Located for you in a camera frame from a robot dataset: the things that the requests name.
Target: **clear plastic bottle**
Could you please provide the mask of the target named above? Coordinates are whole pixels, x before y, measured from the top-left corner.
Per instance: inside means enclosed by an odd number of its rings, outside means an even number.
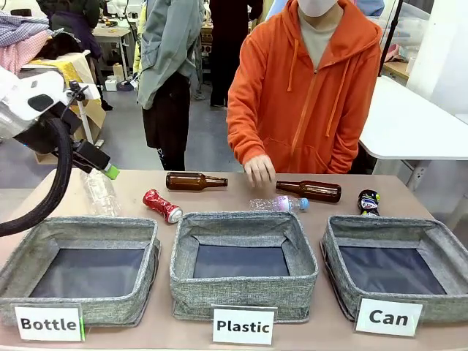
[[[250,208],[255,211],[294,212],[306,211],[309,201],[306,198],[292,196],[278,196],[274,199],[250,200]]]
[[[82,172],[81,179],[86,196],[91,204],[91,212],[96,215],[118,216],[121,211],[112,181],[98,170],[87,174]]]

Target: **storage basket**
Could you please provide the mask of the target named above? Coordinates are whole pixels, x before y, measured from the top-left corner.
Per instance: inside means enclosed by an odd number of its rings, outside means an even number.
[[[441,222],[332,216],[322,253],[351,320],[371,298],[423,303],[423,322],[468,321],[468,251]]]
[[[0,315],[15,304],[80,304],[85,326],[135,326],[157,270],[150,219],[56,217],[33,228],[0,272]]]
[[[210,320],[212,305],[277,307],[277,322],[305,322],[317,261],[294,214],[186,214],[170,260],[173,313]]]

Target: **can lid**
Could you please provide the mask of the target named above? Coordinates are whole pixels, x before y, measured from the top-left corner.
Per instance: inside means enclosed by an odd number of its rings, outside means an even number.
[[[305,197],[302,197],[299,199],[299,208],[302,211],[305,211],[309,208],[309,200],[307,200]]]
[[[183,215],[184,215],[184,213],[182,212],[180,207],[174,208],[170,212],[169,217],[167,218],[167,221],[169,223],[177,223],[178,221],[180,221],[182,219]]]

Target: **bottle neck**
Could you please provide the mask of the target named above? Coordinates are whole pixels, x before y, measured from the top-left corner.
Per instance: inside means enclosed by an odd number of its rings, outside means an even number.
[[[217,178],[217,177],[205,177],[206,187],[207,188],[216,188],[218,186],[227,186],[226,178]]]
[[[277,181],[276,188],[285,192],[294,192],[298,194],[301,185],[299,183],[293,183],[291,181]]]

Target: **black pants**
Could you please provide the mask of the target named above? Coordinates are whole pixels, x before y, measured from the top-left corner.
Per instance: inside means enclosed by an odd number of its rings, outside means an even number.
[[[185,170],[189,107],[189,79],[176,72],[156,92],[153,106],[143,109],[146,144],[158,150],[165,170]]]
[[[211,51],[211,104],[227,106],[227,91],[234,80],[235,71],[239,67],[239,53],[243,38],[223,40],[213,38]]]

